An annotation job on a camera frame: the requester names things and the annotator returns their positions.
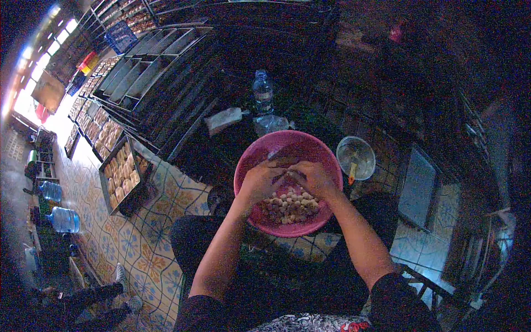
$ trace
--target hand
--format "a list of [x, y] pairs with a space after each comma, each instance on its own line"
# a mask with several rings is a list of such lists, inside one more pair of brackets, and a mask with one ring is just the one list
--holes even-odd
[[236, 200], [243, 208], [250, 208], [268, 198], [282, 184], [286, 173], [285, 168], [277, 167], [278, 161], [265, 160], [245, 174], [242, 187]]
[[324, 170], [321, 163], [300, 161], [297, 165], [288, 168], [288, 175], [310, 194], [325, 201], [329, 201], [341, 194], [332, 177]]

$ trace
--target clear plastic bowl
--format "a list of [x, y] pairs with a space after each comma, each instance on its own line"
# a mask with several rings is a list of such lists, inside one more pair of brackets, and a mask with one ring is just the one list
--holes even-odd
[[376, 169], [376, 156], [371, 146], [363, 139], [356, 136], [347, 136], [339, 142], [336, 149], [336, 158], [341, 170], [350, 175], [350, 164], [356, 163], [354, 179], [367, 180]]

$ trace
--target blue water jug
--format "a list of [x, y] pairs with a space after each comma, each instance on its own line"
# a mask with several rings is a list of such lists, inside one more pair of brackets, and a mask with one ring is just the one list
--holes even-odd
[[79, 215], [74, 210], [63, 209], [56, 206], [52, 209], [52, 214], [46, 216], [46, 219], [52, 223], [56, 232], [79, 232]]
[[63, 194], [63, 189], [61, 186], [54, 182], [44, 181], [44, 183], [37, 187], [38, 193], [40, 193], [44, 198], [54, 202], [61, 202], [61, 195]]

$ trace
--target plastic bag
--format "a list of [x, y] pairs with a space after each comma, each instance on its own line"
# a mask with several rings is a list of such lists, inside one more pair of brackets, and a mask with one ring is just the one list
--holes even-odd
[[280, 130], [288, 130], [290, 127], [295, 129], [295, 123], [293, 121], [288, 122], [288, 119], [285, 117], [276, 115], [255, 117], [253, 123], [254, 130], [258, 137]]

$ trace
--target plastic water bottle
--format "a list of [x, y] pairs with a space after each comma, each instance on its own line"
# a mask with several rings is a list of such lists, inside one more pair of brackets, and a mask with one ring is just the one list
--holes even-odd
[[54, 202], [61, 202], [61, 196], [63, 189], [60, 185], [54, 182], [44, 181], [44, 183], [38, 187], [40, 194], [47, 200]]
[[52, 223], [58, 233], [77, 233], [79, 232], [79, 215], [74, 210], [54, 207], [52, 214], [46, 216], [46, 219]]
[[256, 101], [256, 116], [273, 113], [273, 82], [268, 79], [266, 71], [257, 70], [253, 83], [254, 100]]

